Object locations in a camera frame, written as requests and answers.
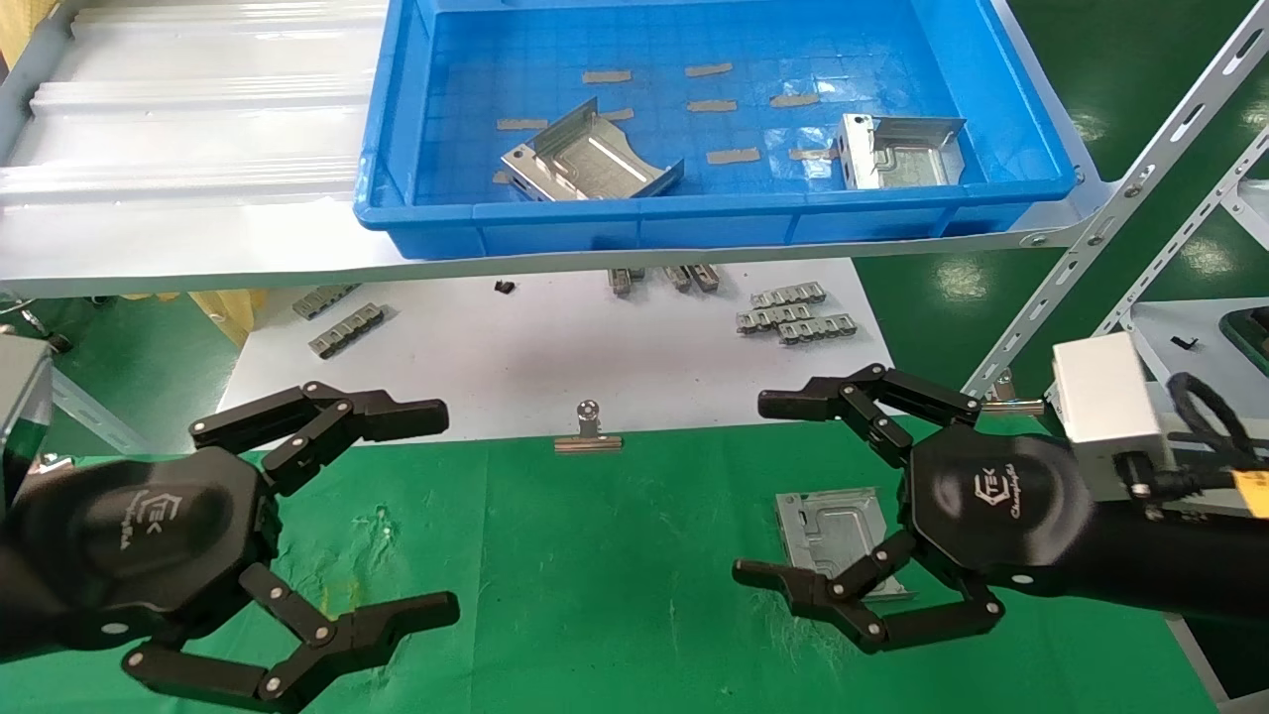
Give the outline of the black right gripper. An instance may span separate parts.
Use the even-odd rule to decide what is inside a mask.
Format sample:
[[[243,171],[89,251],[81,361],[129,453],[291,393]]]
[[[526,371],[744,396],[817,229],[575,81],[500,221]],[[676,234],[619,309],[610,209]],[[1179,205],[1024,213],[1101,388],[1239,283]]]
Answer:
[[[884,407],[945,427],[915,444]],[[989,586],[1043,597],[1070,591],[1063,561],[1096,502],[1060,439],[978,432],[978,399],[879,363],[848,378],[811,378],[796,392],[760,392],[758,415],[843,421],[884,464],[906,467],[906,531],[886,536],[838,577],[735,561],[736,583],[780,594],[791,615],[838,628],[863,654],[882,654],[991,632],[1005,606]],[[948,426],[956,424],[966,426]],[[865,596],[914,561],[961,601],[876,614]]]

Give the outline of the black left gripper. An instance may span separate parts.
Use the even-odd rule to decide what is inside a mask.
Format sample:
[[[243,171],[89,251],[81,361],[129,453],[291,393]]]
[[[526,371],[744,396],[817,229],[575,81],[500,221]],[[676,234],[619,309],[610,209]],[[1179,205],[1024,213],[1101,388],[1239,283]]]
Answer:
[[[178,699],[302,711],[335,678],[390,663],[407,635],[454,625],[461,606],[443,591],[326,618],[264,566],[280,542],[272,493],[293,496],[354,443],[401,441],[448,426],[443,401],[398,403],[385,391],[307,383],[195,420],[193,443],[212,448],[187,457],[33,476],[8,514],[9,651],[202,638],[246,607],[250,595],[298,637],[280,663],[187,654],[175,638],[135,647],[122,670]],[[269,443],[277,446],[260,462],[263,476],[235,455]]]

